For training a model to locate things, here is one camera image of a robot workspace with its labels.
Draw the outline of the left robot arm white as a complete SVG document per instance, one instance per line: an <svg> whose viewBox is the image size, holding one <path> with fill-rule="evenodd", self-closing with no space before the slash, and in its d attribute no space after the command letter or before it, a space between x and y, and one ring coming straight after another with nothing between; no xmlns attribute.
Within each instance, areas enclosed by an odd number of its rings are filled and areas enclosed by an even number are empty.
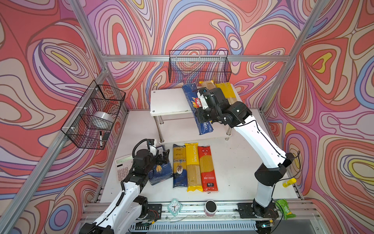
<svg viewBox="0 0 374 234"><path fill-rule="evenodd" d="M93 222L84 223L80 234L124 234L138 220L150 226L161 218L161 204L149 205L141 192L149 181L149 172L156 165L169 163L169 149L141 149L134 154L129 174L121 181L121 191L109 207Z"/></svg>

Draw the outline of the dark blue spaghetti pack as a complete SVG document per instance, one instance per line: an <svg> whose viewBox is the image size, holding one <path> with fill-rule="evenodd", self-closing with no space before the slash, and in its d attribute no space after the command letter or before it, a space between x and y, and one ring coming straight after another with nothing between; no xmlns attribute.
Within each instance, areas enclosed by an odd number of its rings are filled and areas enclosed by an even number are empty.
<svg viewBox="0 0 374 234"><path fill-rule="evenodd" d="M191 108L193 117L195 119L199 135L204 135L213 132L213 127L209 122L200 123L196 114L198 108L202 107L200 100L197 96L197 87L194 83L184 84L182 90L185 94L189 107Z"/></svg>

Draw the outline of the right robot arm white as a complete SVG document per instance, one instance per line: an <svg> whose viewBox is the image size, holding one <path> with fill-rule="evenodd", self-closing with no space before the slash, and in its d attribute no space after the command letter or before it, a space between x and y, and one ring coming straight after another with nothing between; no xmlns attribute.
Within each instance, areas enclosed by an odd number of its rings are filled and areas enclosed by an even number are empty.
<svg viewBox="0 0 374 234"><path fill-rule="evenodd" d="M272 203L275 185L280 181L292 164L295 156L280 149L263 132L250 109L241 101L230 104L220 88L199 88L198 103L195 111L200 123L218 122L237 131L252 146L262 159L255 172L258 181L252 212L256 217L264 217Z"/></svg>

